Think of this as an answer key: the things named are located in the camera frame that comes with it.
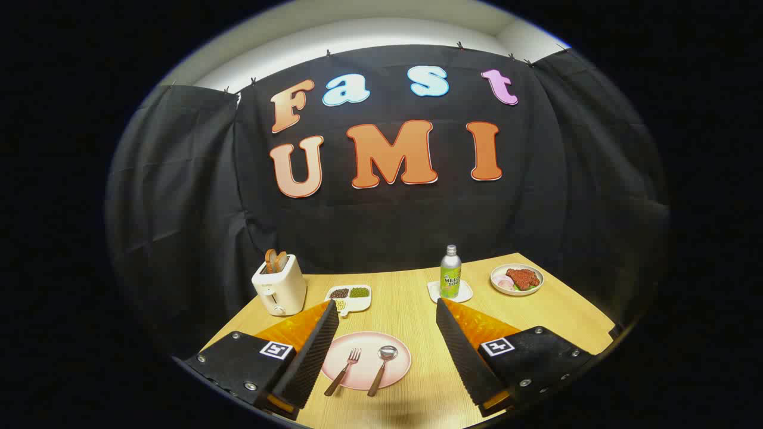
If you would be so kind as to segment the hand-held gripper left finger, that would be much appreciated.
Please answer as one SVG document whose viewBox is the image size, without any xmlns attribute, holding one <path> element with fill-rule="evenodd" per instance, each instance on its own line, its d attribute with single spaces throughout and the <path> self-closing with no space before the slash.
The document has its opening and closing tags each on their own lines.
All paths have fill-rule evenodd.
<svg viewBox="0 0 763 429">
<path fill-rule="evenodd" d="M 235 401 L 295 420 L 339 323 L 336 302 L 327 300 L 254 335 L 233 331 L 182 366 Z"/>
</svg>

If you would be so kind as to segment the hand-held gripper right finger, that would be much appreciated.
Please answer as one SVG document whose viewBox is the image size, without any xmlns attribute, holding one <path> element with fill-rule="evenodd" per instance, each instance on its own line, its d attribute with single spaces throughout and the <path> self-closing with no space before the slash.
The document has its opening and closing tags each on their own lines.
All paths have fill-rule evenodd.
<svg viewBox="0 0 763 429">
<path fill-rule="evenodd" d="M 549 328 L 518 329 L 450 299 L 438 299 L 436 323 L 482 417 L 539 402 L 594 359 Z"/>
</svg>

